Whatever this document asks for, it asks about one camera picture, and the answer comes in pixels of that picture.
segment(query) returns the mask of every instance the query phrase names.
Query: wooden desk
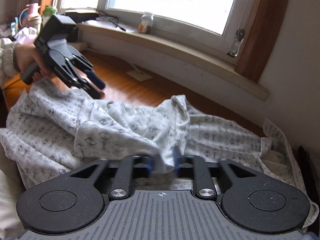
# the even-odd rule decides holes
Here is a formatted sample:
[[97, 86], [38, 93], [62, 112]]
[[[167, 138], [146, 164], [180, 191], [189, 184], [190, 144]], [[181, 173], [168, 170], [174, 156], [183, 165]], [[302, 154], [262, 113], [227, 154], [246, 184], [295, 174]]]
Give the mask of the wooden desk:
[[[150, 74], [152, 79], [139, 82], [126, 73], [132, 70], [132, 67], [119, 58], [101, 55], [88, 50], [84, 51], [83, 55], [93, 64], [97, 76], [106, 84], [102, 98], [113, 101], [124, 101], [136, 106], [157, 106], [172, 95], [184, 94], [190, 104], [200, 111], [233, 120], [255, 134], [263, 136], [262, 129], [247, 119], [162, 76], [142, 69]], [[19, 79], [19, 76], [9, 81], [5, 87], [17, 79]], [[53, 78], [52, 80], [61, 91], [69, 89], [58, 78]], [[30, 86], [19, 81], [3, 92], [8, 110], [17, 102], [23, 89], [29, 91]]]

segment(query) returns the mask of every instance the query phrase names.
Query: person's hand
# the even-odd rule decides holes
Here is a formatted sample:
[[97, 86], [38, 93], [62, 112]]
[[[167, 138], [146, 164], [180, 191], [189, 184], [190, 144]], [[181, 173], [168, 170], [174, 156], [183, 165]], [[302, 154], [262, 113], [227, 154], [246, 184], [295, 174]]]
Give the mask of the person's hand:
[[42, 79], [45, 76], [51, 76], [52, 73], [45, 66], [42, 56], [36, 50], [33, 44], [18, 44], [15, 48], [15, 56], [18, 68], [23, 72], [26, 67], [34, 60], [40, 67], [40, 72], [35, 72], [32, 76], [33, 82]]

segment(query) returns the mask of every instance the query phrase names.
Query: kettle handle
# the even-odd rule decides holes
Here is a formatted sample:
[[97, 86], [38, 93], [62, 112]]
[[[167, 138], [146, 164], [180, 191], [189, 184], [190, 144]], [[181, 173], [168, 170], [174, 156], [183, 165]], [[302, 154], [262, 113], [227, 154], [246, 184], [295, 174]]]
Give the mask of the kettle handle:
[[23, 27], [23, 26], [22, 26], [22, 23], [21, 23], [21, 16], [22, 16], [22, 14], [23, 14], [26, 10], [28, 10], [28, 9], [29, 9], [29, 7], [25, 8], [25, 9], [21, 12], [21, 14], [20, 14], [20, 16], [19, 16], [19, 23], [20, 23], [20, 26], [21, 26], [21, 27]]

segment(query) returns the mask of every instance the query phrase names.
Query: window sill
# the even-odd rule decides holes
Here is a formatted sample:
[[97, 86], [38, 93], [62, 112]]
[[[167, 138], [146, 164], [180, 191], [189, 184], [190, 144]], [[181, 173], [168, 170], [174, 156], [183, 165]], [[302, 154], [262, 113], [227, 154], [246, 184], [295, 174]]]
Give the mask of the window sill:
[[79, 30], [82, 31], [127, 41], [180, 59], [222, 78], [223, 80], [247, 91], [251, 95], [263, 101], [268, 97], [268, 90], [266, 88], [236, 73], [234, 65], [212, 55], [193, 49], [192, 47], [188, 47], [153, 34], [142, 34], [137, 31], [127, 31], [125, 33], [119, 28], [110, 28], [103, 22], [90, 21], [89, 23], [81, 23], [77, 26]]

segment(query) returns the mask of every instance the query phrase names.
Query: grey ribbed plate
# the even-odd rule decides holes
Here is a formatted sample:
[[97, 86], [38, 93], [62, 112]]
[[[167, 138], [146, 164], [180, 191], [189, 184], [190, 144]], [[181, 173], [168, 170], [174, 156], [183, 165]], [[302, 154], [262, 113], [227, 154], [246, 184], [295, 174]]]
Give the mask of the grey ribbed plate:
[[21, 240], [299, 240], [299, 230], [260, 235], [241, 229], [221, 214], [213, 201], [200, 200], [189, 190], [136, 190], [125, 200], [112, 201], [98, 221], [63, 236], [27, 230]]

